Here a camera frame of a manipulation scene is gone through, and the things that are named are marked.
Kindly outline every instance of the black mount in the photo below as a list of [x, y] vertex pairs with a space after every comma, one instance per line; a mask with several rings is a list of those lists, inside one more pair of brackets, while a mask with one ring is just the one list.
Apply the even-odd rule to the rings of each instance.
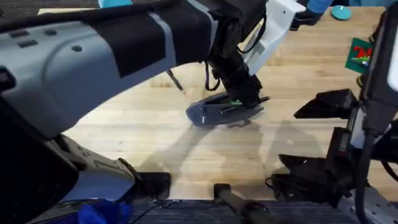
[[[318, 93], [296, 113], [296, 118], [348, 119], [346, 128], [334, 128], [326, 158], [279, 155], [289, 174], [273, 174], [272, 187], [277, 200], [329, 203], [337, 207], [342, 196], [355, 188], [355, 170], [361, 150], [350, 144], [358, 101], [351, 90]], [[374, 145], [372, 159], [398, 162], [398, 120]]]
[[287, 220], [275, 220], [263, 204], [253, 200], [245, 200], [231, 191], [229, 184], [214, 185], [214, 199], [220, 204], [227, 206], [235, 213], [241, 223], [245, 224], [294, 224], [296, 222]]

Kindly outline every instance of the wooden tabletop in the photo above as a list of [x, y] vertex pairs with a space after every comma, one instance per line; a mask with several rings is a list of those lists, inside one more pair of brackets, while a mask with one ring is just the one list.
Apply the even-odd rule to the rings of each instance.
[[[264, 180], [283, 170], [278, 154], [322, 157], [333, 127], [346, 125], [340, 119], [297, 120], [293, 114], [318, 92], [359, 92], [358, 73], [345, 68], [345, 61], [352, 38], [367, 40], [383, 8], [351, 10], [349, 21], [327, 12], [316, 26], [288, 34], [257, 74], [262, 95], [273, 99], [247, 126], [191, 125], [185, 109], [212, 94], [205, 91], [204, 66], [193, 63], [173, 69], [186, 95], [162, 73], [99, 106], [66, 135], [104, 156], [123, 157], [138, 171], [170, 172], [172, 199], [211, 199], [215, 183], [229, 183], [247, 198], [273, 199]], [[380, 162], [372, 163], [369, 179], [389, 200], [398, 199], [396, 183]]]

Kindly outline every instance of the black cable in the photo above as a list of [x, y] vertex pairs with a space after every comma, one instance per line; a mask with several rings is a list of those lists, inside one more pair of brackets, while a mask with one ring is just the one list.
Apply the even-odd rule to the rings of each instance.
[[247, 50], [241, 50], [239, 47], [236, 47], [236, 50], [238, 50], [239, 53], [241, 53], [241, 54], [249, 53], [260, 42], [261, 37], [264, 35], [264, 33], [266, 31], [266, 21], [267, 21], [267, 13], [266, 12], [264, 12], [263, 18], [264, 18], [264, 21], [262, 22], [262, 26], [260, 28], [259, 34], [257, 35], [256, 39], [254, 40], [252, 46], [250, 46], [250, 48]]
[[206, 68], [205, 68], [205, 70], [206, 70], [205, 88], [206, 88], [207, 91], [215, 91], [220, 86], [220, 78], [217, 79], [217, 84], [213, 88], [210, 88], [210, 84], [209, 84], [209, 79], [210, 79], [209, 64], [207, 63], [207, 61], [205, 61], [205, 66], [206, 66]]
[[164, 205], [164, 206], [159, 206], [158, 204], [148, 208], [146, 211], [142, 212], [141, 215], [139, 215], [136, 219], [134, 219], [132, 222], [130, 222], [129, 224], [135, 224], [136, 222], [138, 222], [141, 218], [143, 218], [146, 214], [148, 214], [150, 211], [152, 211], [153, 209], [160, 207], [160, 208], [169, 208], [170, 206], [174, 205], [177, 202], [172, 202], [168, 205]]
[[387, 173], [396, 181], [398, 182], [398, 175], [394, 172], [394, 170], [391, 168], [390, 164], [388, 162], [381, 162], [383, 165], [384, 169], [387, 171]]
[[267, 187], [269, 187], [270, 189], [274, 189], [272, 186], [271, 186], [271, 184], [268, 184], [268, 180], [271, 180], [271, 178], [270, 177], [268, 177], [267, 179], [266, 179], [266, 185], [267, 185]]
[[359, 158], [359, 164], [355, 173], [356, 179], [356, 190], [355, 190], [355, 210], [356, 216], [361, 224], [367, 224], [368, 219], [366, 218], [364, 211], [364, 197], [365, 197], [365, 185], [367, 183], [369, 166], [371, 163], [371, 155], [373, 150], [373, 143], [375, 134], [366, 132], [364, 147], [362, 149], [361, 157]]

